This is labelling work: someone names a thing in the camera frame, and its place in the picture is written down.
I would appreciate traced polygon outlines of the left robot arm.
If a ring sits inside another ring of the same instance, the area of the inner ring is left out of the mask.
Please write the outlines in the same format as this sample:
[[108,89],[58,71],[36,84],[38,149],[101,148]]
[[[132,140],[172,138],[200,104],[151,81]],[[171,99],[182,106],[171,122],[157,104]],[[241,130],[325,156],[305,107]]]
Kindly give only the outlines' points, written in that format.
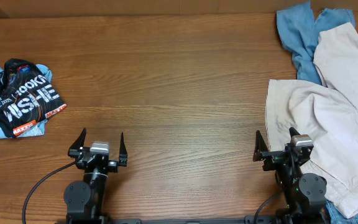
[[86,129],[70,146],[68,156],[75,159],[77,169],[83,170],[83,179],[70,183],[63,198],[67,205],[67,223],[109,223],[111,218],[102,212],[108,174],[127,165],[128,154],[121,134],[118,160],[109,158],[109,143],[95,141],[84,146]]

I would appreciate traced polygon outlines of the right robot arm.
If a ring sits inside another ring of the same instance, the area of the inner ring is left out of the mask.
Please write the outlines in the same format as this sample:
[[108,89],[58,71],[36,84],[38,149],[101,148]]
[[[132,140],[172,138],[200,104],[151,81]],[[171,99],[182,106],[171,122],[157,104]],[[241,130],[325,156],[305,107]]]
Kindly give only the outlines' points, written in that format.
[[[262,134],[256,131],[253,161],[262,161],[264,171],[274,171],[280,191],[260,205],[252,223],[327,223],[323,213],[327,181],[320,175],[301,171],[301,166],[310,160],[313,141],[294,127],[289,132],[291,139],[284,150],[269,151]],[[284,195],[287,207],[268,218],[260,217],[266,204],[280,195]]]

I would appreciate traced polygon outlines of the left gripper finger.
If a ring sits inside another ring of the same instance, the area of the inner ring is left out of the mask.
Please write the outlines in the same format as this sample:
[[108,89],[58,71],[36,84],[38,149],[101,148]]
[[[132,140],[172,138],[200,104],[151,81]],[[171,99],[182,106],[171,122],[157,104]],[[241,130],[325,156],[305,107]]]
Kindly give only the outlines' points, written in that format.
[[82,148],[85,143],[85,138],[86,138],[86,128],[83,128],[81,134],[68,149],[69,157],[78,157],[82,153]]
[[124,142],[124,133],[121,133],[120,138],[120,145],[119,145],[119,160],[118,160],[118,166],[126,167],[127,166],[127,160],[128,160],[128,154],[126,145]]

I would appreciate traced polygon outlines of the beige shorts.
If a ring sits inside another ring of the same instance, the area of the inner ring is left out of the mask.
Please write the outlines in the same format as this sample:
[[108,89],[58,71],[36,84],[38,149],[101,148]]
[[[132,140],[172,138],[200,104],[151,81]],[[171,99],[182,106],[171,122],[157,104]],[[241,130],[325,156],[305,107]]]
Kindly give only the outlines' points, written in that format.
[[314,52],[321,84],[270,80],[265,123],[271,151],[295,128],[313,140],[303,172],[324,177],[326,198],[346,218],[358,214],[358,33],[351,23],[323,31]]

